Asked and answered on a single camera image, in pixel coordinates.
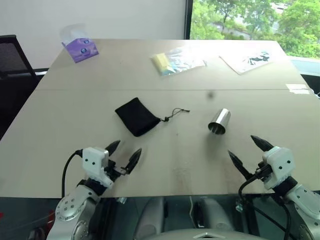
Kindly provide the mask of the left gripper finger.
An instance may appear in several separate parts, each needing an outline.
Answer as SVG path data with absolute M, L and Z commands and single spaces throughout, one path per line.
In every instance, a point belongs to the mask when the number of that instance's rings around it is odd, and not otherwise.
M 125 167 L 126 173 L 130 174 L 132 170 L 135 168 L 137 165 L 140 156 L 142 154 L 142 148 L 139 148 L 137 151 L 135 151 L 132 156 L 129 158 L 128 164 Z
M 105 151 L 107 152 L 107 157 L 110 157 L 116 151 L 120 142 L 121 142 L 120 140 L 116 140 L 105 147 Z

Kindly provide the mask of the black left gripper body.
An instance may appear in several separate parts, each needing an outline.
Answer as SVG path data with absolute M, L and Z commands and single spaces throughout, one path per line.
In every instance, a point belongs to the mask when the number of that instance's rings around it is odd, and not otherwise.
M 125 176 L 128 174 L 125 168 L 117 167 L 114 161 L 108 161 L 107 165 L 104 167 L 104 173 L 112 182 L 115 182 L 120 176 Z

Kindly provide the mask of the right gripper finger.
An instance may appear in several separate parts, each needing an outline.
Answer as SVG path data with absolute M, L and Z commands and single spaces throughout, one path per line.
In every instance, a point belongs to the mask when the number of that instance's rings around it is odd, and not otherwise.
M 244 176 L 246 180 L 249 180 L 253 177 L 253 174 L 249 173 L 247 169 L 243 166 L 243 162 L 230 150 L 228 150 L 229 157 L 236 167 L 236 169 Z
M 253 142 L 255 143 L 255 145 L 261 149 L 263 152 L 268 152 L 270 151 L 274 146 L 269 143 L 267 140 L 264 140 L 258 136 L 255 135 L 251 135 L 250 136 L 251 139 L 253 140 Z

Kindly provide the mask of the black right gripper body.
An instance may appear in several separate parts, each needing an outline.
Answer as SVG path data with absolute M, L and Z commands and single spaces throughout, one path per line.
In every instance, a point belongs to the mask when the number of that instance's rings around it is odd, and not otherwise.
M 272 167 L 269 164 L 261 161 L 258 163 L 258 168 L 250 178 L 249 182 L 252 183 L 255 180 L 265 182 L 272 172 Z

